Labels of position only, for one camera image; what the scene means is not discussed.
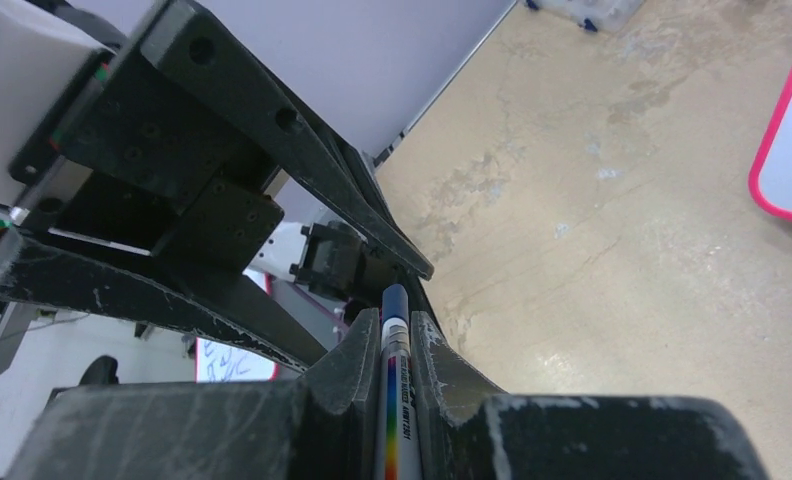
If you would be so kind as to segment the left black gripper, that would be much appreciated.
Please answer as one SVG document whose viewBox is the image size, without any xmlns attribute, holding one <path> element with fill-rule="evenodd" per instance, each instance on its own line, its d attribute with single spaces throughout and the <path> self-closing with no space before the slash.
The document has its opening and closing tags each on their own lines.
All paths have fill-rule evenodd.
<svg viewBox="0 0 792 480">
<path fill-rule="evenodd" d="M 432 277 L 428 258 L 364 199 L 271 73 L 209 10 L 158 1 L 146 22 L 139 49 L 150 64 L 134 53 L 116 67 L 106 55 L 90 59 L 9 172 L 33 185 L 59 157 L 87 168 L 72 198 L 43 196 L 42 218 L 175 260 L 9 228 L 0 300 L 148 323 L 304 371 L 323 345 L 238 273 L 283 219 L 265 192 L 276 164 L 415 275 Z"/>
</svg>

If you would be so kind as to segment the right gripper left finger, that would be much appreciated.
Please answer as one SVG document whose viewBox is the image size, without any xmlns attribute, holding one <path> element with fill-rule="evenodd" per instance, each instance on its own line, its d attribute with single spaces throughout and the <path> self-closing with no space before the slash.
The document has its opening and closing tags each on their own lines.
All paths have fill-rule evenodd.
<svg viewBox="0 0 792 480">
<path fill-rule="evenodd" d="M 294 380 L 80 386 L 32 427 L 11 479 L 368 479 L 379 313 Z"/>
</svg>

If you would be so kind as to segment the clear plastic screw box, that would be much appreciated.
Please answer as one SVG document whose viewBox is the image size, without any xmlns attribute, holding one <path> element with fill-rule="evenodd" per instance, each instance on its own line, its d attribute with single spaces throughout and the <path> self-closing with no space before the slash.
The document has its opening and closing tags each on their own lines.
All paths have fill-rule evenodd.
<svg viewBox="0 0 792 480">
<path fill-rule="evenodd" d="M 525 0 L 532 10 L 547 10 L 568 18 L 589 32 L 619 32 L 643 5 L 643 0 Z"/>
</svg>

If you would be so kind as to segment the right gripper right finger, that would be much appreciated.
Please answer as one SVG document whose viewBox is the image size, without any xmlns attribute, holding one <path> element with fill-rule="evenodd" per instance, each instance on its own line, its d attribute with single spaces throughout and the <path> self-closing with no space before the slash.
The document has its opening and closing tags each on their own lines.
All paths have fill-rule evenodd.
<svg viewBox="0 0 792 480">
<path fill-rule="evenodd" d="M 746 431 L 688 396 L 512 394 L 411 319 L 428 479 L 764 479 Z"/>
</svg>

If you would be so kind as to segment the whiteboard marker pen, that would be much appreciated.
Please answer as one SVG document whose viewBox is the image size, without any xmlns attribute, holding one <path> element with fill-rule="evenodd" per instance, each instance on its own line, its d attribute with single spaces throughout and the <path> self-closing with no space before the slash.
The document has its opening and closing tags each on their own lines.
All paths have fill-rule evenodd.
<svg viewBox="0 0 792 480">
<path fill-rule="evenodd" d="M 405 288 L 382 296 L 377 432 L 373 477 L 421 479 L 422 461 L 412 384 L 410 312 Z"/>
</svg>

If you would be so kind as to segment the background small whiteboard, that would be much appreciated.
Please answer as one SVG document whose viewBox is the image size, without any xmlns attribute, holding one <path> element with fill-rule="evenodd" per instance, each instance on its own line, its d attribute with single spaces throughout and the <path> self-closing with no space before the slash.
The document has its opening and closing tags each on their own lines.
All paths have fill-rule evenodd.
<svg viewBox="0 0 792 480">
<path fill-rule="evenodd" d="M 279 372 L 276 362 L 242 348 L 203 338 L 194 346 L 197 383 L 271 381 Z"/>
</svg>

